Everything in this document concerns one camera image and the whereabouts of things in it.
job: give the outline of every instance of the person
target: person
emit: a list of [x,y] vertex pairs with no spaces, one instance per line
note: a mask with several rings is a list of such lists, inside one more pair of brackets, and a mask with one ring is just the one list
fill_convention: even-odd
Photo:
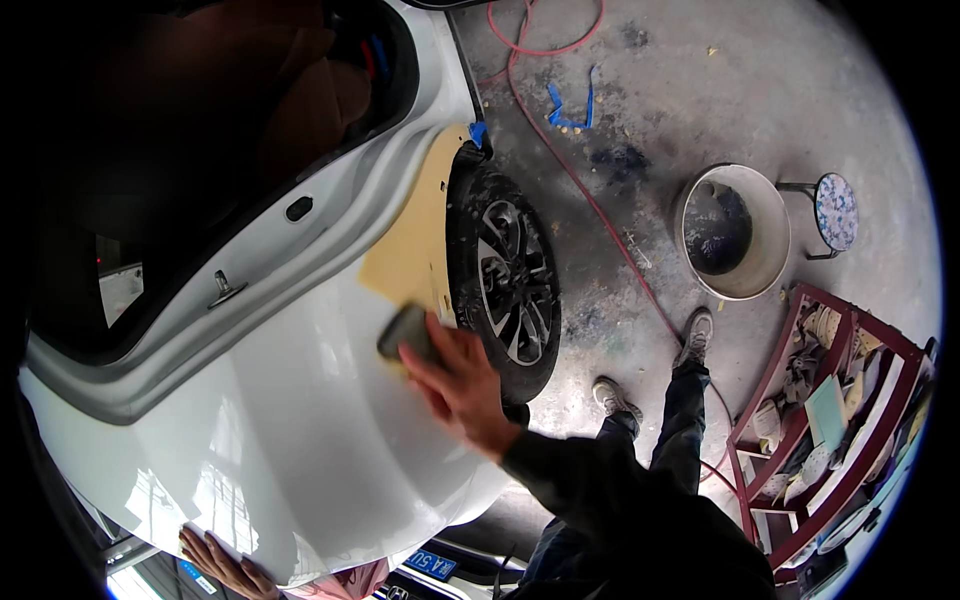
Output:
[[431,314],[426,327],[443,365],[401,345],[411,385],[450,435],[500,465],[555,516],[506,598],[686,597],[719,590],[776,597],[763,554],[697,495],[710,381],[705,358],[713,337],[706,308],[688,321],[649,468],[634,451],[642,414],[612,380],[598,377],[593,384],[607,414],[595,439],[549,438],[504,416],[500,377],[478,336],[443,327]]

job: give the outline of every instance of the sneaker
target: sneaker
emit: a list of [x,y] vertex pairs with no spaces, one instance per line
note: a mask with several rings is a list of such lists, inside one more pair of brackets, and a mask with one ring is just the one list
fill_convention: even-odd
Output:
[[623,398],[620,386],[609,377],[601,375],[593,382],[593,399],[603,407],[608,417],[613,413],[627,411],[634,415],[637,425],[643,423],[643,413]]
[[707,358],[707,349],[713,338],[713,315],[708,308],[701,306],[690,315],[688,323],[684,349],[673,361],[674,369],[688,360],[703,365],[704,359]]

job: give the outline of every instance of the honda logo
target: honda logo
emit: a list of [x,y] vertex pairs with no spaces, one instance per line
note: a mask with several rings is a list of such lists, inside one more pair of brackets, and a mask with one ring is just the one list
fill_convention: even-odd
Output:
[[410,594],[407,593],[407,590],[399,586],[393,586],[387,592],[387,600],[407,600],[409,597]]

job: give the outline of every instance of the human hand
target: human hand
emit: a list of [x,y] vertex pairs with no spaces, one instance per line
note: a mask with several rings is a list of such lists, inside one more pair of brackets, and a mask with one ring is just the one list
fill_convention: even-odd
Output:
[[250,559],[244,557],[240,565],[224,552],[210,534],[206,542],[186,527],[180,529],[183,554],[204,575],[219,579],[225,586],[250,600],[279,600],[282,597],[274,582]]
[[471,331],[444,327],[433,313],[426,315],[426,329],[444,366],[427,363],[409,345],[400,344],[411,384],[454,438],[500,463],[520,427],[503,415],[500,375],[487,360],[483,342]]

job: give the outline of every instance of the license plate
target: license plate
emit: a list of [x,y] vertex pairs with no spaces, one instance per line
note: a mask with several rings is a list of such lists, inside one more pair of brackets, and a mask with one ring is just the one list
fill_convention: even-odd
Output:
[[457,567],[457,564],[450,559],[445,559],[426,550],[418,550],[412,557],[404,561],[404,564],[440,581],[448,580],[450,575],[453,574],[453,569]]

